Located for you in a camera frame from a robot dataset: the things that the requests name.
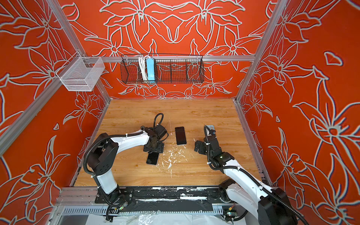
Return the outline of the black phone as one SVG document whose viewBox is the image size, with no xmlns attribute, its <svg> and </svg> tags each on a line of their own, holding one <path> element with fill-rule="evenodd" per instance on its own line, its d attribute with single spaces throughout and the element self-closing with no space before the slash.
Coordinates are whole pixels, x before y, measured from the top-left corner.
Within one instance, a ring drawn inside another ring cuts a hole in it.
<svg viewBox="0 0 360 225">
<path fill-rule="evenodd" d="M 148 154 L 146 164 L 148 165 L 157 165 L 159 159 L 159 153 L 158 152 L 152 152 Z"/>
</svg>

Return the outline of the white phone case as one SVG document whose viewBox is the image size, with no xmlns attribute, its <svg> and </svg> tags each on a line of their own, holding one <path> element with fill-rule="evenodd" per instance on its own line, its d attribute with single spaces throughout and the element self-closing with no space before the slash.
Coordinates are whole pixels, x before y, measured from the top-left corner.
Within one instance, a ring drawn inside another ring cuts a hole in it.
<svg viewBox="0 0 360 225">
<path fill-rule="evenodd" d="M 212 136 L 216 134 L 215 127 L 213 125 L 205 125 L 204 131 L 206 136 Z"/>
</svg>

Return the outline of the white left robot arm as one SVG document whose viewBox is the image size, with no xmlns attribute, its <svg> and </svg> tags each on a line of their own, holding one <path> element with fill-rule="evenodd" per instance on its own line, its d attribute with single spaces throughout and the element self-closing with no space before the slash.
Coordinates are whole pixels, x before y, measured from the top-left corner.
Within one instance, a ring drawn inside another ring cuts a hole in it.
<svg viewBox="0 0 360 225">
<path fill-rule="evenodd" d="M 116 156 L 131 148 L 143 146 L 148 153 L 147 164 L 156 165 L 159 155 L 164 151 L 164 141 L 168 138 L 168 131 L 161 125 L 163 113 L 158 113 L 152 127 L 142 126 L 139 131 L 124 135 L 101 134 L 85 152 L 83 169 L 95 181 L 98 194 L 111 207 L 120 207 L 126 202 L 119 185 L 112 173 L 112 166 Z"/>
</svg>

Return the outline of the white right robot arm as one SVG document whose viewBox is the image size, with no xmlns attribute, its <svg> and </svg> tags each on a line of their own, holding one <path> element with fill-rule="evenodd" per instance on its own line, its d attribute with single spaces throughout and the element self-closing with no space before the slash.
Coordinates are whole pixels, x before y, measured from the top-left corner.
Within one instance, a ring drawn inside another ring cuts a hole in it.
<svg viewBox="0 0 360 225">
<path fill-rule="evenodd" d="M 219 146 L 216 131 L 204 126 L 204 140 L 196 141 L 195 152 L 207 157 L 207 164 L 229 179 L 222 183 L 222 190 L 229 201 L 239 204 L 245 213 L 243 219 L 253 216 L 259 225 L 297 225 L 308 221 L 293 208 L 285 191 L 266 185 L 250 174 L 240 163 Z"/>
</svg>

